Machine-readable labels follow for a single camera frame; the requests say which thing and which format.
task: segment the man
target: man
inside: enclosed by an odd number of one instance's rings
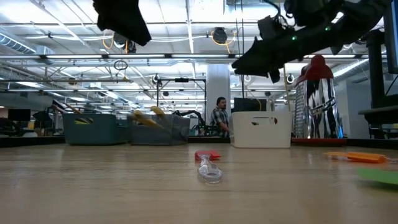
[[[217,99],[216,108],[211,112],[210,125],[219,127],[217,134],[221,138],[227,138],[229,136],[229,119],[225,109],[226,100],[224,97],[219,97]]]

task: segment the computer monitor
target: computer monitor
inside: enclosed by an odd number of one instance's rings
[[[267,100],[252,98],[234,98],[233,112],[267,111]]]
[[[398,73],[398,0],[393,0],[384,15],[384,35],[388,72]]]
[[[8,119],[11,121],[30,121],[30,109],[8,109]]]

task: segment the gray storage bin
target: gray storage bin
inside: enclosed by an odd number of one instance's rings
[[[113,114],[64,114],[65,141],[78,146],[108,146],[127,142],[127,125]]]
[[[178,145],[188,143],[190,119],[181,118],[176,115],[165,115],[166,121],[158,116],[152,115],[151,118],[159,125],[164,127],[149,127],[138,125],[136,121],[130,123],[129,142],[132,145]]]

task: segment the table surface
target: table surface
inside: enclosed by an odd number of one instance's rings
[[[197,150],[214,149],[223,182],[197,176]],[[398,188],[361,180],[355,169],[392,164],[329,161],[292,147],[67,145],[0,150],[1,223],[397,223]]]

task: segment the white plastic container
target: white plastic container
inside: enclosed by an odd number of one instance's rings
[[[292,113],[235,112],[230,118],[231,144],[239,148],[289,148]]]

